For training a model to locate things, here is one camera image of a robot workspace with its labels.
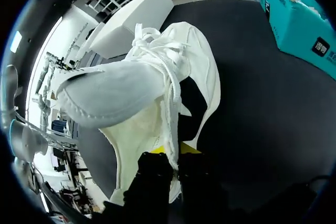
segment logo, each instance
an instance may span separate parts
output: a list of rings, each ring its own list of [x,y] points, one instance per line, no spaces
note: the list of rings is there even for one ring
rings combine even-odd
[[[327,57],[327,60],[336,66],[336,52],[331,51]]]
[[[311,49],[315,54],[320,57],[324,57],[329,50],[330,45],[321,37],[318,37],[313,48]]]
[[[280,1],[280,3],[283,4],[283,6],[286,6],[286,1],[285,0],[279,0],[279,1]]]
[[[266,16],[267,16],[268,20],[269,20],[269,16],[270,16],[270,10],[271,10],[270,4],[267,0],[265,0],[265,12],[266,12]]]

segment ceiling light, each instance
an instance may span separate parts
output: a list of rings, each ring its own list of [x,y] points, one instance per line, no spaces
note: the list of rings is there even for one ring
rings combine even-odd
[[[17,48],[19,47],[20,41],[22,40],[22,35],[19,31],[16,31],[14,39],[11,44],[11,51],[16,53]]]

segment yellow tag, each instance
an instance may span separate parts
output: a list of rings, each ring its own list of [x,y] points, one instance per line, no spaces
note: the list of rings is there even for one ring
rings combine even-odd
[[[185,153],[201,153],[200,151],[198,151],[198,150],[190,147],[189,145],[187,145],[187,144],[185,144],[183,142],[181,143],[180,148],[181,148],[181,154],[185,154]],[[165,153],[163,146],[160,146],[159,148],[151,151],[151,153],[157,153],[157,154],[158,153],[162,153],[162,152]]]

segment shoe tongue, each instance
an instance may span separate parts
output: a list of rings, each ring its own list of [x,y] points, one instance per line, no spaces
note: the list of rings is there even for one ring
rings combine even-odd
[[[58,101],[77,123],[94,128],[116,125],[137,114],[164,92],[162,74],[136,61],[118,61],[66,74]]]

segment black logo label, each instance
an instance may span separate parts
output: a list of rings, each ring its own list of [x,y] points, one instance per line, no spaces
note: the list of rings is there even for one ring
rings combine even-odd
[[[270,10],[271,10],[270,4],[267,0],[265,0],[265,12],[266,12],[266,17],[268,21],[269,21],[269,16],[270,16]]]
[[[329,50],[330,45],[321,37],[318,37],[313,48],[311,49],[315,54],[320,57],[324,57]]]
[[[285,0],[279,0],[279,1],[280,1],[280,3],[283,4],[283,6],[286,6],[286,1]]]

